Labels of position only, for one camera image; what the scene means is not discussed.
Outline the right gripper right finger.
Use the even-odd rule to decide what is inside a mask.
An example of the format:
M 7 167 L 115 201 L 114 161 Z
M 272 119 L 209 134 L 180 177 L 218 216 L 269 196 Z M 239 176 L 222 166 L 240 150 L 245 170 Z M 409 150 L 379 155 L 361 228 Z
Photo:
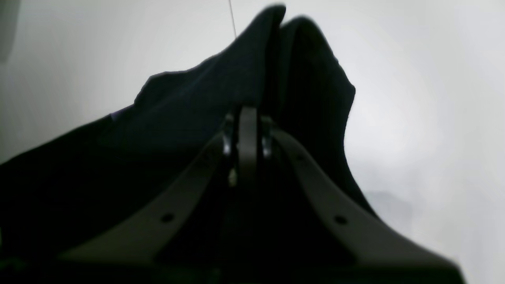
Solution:
M 258 135 L 265 162 L 285 170 L 283 182 L 307 207 L 328 257 L 321 264 L 296 268 L 296 284 L 463 284 L 458 266 L 395 232 L 336 185 L 293 136 L 260 118 Z

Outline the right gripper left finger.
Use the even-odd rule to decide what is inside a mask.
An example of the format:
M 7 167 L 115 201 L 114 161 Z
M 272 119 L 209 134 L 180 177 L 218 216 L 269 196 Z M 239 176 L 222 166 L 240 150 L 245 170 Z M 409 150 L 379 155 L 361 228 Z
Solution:
M 105 233 L 74 247 L 65 261 L 148 265 L 179 232 L 197 207 L 221 161 L 232 153 L 234 117 L 229 114 L 219 131 L 157 198 Z

